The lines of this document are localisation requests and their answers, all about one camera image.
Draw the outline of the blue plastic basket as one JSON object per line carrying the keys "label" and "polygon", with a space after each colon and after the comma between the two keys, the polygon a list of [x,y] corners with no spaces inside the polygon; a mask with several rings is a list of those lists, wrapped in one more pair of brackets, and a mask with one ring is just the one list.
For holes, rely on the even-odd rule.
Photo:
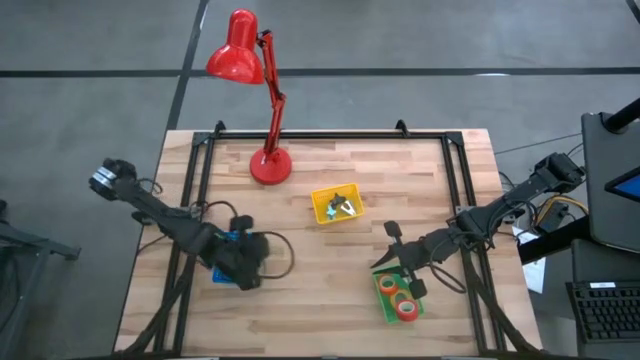
{"label": "blue plastic basket", "polygon": [[245,246],[251,239],[251,232],[226,231],[224,233],[228,242],[232,243],[232,257],[224,259],[220,267],[215,266],[212,273],[214,283],[232,284],[243,270],[245,265]]}

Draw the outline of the red desk lamp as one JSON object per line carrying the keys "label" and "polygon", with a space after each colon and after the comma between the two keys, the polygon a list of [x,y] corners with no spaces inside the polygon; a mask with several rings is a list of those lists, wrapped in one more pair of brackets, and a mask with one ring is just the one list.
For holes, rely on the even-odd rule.
{"label": "red desk lamp", "polygon": [[250,85],[265,83],[269,89],[272,118],[264,146],[251,157],[249,170],[257,182],[277,185],[292,171],[289,153],[279,146],[286,95],[280,90],[273,32],[257,30],[258,18],[239,8],[229,18],[227,38],[210,56],[205,70],[214,77]]}

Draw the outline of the black keyboard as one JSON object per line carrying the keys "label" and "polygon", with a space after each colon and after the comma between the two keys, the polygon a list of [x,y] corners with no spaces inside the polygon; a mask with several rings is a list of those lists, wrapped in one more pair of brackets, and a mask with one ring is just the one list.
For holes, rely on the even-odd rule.
{"label": "black keyboard", "polygon": [[567,282],[565,286],[585,343],[640,342],[640,281]]}

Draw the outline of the black monitor pole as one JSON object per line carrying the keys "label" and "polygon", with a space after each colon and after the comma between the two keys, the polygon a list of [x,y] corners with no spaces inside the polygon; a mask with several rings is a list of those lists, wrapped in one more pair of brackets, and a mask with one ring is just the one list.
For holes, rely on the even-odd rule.
{"label": "black monitor pole", "polygon": [[640,97],[626,105],[615,114],[605,113],[601,123],[604,128],[614,134],[622,134],[635,120],[640,119]]}

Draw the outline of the black floor stand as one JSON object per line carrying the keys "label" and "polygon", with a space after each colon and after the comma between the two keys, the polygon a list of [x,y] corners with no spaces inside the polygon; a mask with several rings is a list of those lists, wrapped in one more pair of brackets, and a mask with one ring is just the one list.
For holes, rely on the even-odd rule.
{"label": "black floor stand", "polygon": [[15,352],[48,258],[57,254],[74,261],[81,251],[13,227],[7,208],[0,199],[0,360]]}

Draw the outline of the black aluminium rig frame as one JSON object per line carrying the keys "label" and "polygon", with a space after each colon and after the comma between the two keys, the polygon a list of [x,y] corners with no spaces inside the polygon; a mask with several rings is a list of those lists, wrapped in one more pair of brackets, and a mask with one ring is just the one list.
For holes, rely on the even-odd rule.
{"label": "black aluminium rig frame", "polygon": [[[459,205],[484,205],[501,192],[484,129],[287,130],[282,146],[293,171],[277,186],[249,174],[249,158],[263,134],[226,131],[207,152],[193,131],[170,132],[158,179],[172,205],[205,188],[206,217],[226,226],[233,211],[251,215],[270,234],[270,279],[257,290],[214,283],[197,268],[186,315],[172,313],[161,348],[183,356],[438,356],[474,355],[509,343],[486,307],[452,292],[428,270],[424,314],[388,324],[371,265],[389,243],[388,220],[406,240],[444,226]],[[188,170],[192,189],[183,184]],[[311,193],[355,183],[364,214],[320,225]]]}

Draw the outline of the green plastic basket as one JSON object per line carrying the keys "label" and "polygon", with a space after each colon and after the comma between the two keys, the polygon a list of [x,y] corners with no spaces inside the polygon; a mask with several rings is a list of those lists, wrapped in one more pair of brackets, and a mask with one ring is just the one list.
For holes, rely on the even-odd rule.
{"label": "green plastic basket", "polygon": [[403,322],[403,321],[401,321],[401,320],[399,320],[397,318],[396,312],[395,312],[395,305],[396,304],[392,305],[392,303],[390,301],[390,296],[383,295],[378,289],[378,284],[377,284],[378,277],[380,275],[382,275],[382,274],[391,274],[391,275],[393,275],[395,277],[395,280],[396,280],[396,282],[398,284],[398,287],[399,287],[398,290],[404,289],[409,293],[409,297],[407,299],[411,299],[411,300],[413,300],[413,301],[415,301],[417,303],[417,305],[419,306],[419,317],[421,317],[424,314],[424,307],[423,307],[421,301],[415,299],[413,297],[413,295],[411,294],[408,282],[401,275],[399,275],[398,273],[394,272],[391,268],[386,268],[386,269],[378,270],[378,271],[376,271],[376,272],[374,272],[372,274],[372,279],[373,279],[373,282],[374,282],[374,285],[375,285],[375,291],[376,291],[376,294],[378,296],[378,300],[379,300],[380,306],[382,308],[382,312],[383,312],[383,315],[384,315],[384,318],[385,318],[386,322],[388,324],[394,324],[394,323]]}

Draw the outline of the yellow plastic basket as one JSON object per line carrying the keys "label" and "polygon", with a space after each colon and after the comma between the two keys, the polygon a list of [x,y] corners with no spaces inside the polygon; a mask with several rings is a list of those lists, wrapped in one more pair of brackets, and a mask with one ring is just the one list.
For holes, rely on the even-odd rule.
{"label": "yellow plastic basket", "polygon": [[[357,214],[355,216],[349,216],[340,208],[338,208],[336,219],[332,221],[329,221],[327,219],[327,206],[329,205],[330,200],[334,197],[335,193],[338,193],[341,196],[345,196],[353,204],[357,211]],[[311,200],[316,222],[320,225],[346,221],[357,218],[364,214],[364,205],[359,193],[358,186],[355,183],[315,190],[311,193]]]}

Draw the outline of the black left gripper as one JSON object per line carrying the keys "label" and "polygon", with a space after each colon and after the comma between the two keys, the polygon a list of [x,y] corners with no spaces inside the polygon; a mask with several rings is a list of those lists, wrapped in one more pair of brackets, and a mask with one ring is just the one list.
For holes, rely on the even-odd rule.
{"label": "black left gripper", "polygon": [[[249,215],[241,215],[231,219],[230,230],[250,232],[253,227],[253,218]],[[251,235],[251,239],[245,246],[245,265],[236,278],[236,284],[241,290],[251,290],[261,286],[262,276],[259,269],[264,260],[269,255],[269,245],[266,237],[262,233]],[[228,242],[226,236],[218,242],[214,251],[214,267],[220,267],[224,259],[232,257],[232,243]]]}

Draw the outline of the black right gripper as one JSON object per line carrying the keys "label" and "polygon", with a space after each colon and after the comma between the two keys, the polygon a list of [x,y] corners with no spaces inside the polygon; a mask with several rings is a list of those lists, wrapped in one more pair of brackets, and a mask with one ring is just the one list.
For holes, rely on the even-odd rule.
{"label": "black right gripper", "polygon": [[427,294],[424,281],[416,276],[416,271],[431,263],[431,255],[438,240],[443,239],[443,230],[438,229],[419,237],[415,241],[403,243],[400,226],[395,221],[384,223],[386,234],[393,240],[387,252],[376,260],[371,268],[389,268],[398,266],[396,272],[409,278],[409,289],[415,299]]}

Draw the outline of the white paper sheet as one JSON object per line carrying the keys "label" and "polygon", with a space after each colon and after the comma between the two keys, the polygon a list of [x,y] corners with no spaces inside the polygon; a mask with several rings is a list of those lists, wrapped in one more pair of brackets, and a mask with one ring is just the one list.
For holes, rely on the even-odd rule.
{"label": "white paper sheet", "polygon": [[[518,227],[513,227],[512,231],[519,245],[524,245],[538,238],[538,235],[529,231],[525,231]],[[523,265],[522,268],[527,288],[530,291],[542,294],[544,289],[546,258],[541,258],[534,262]]]}

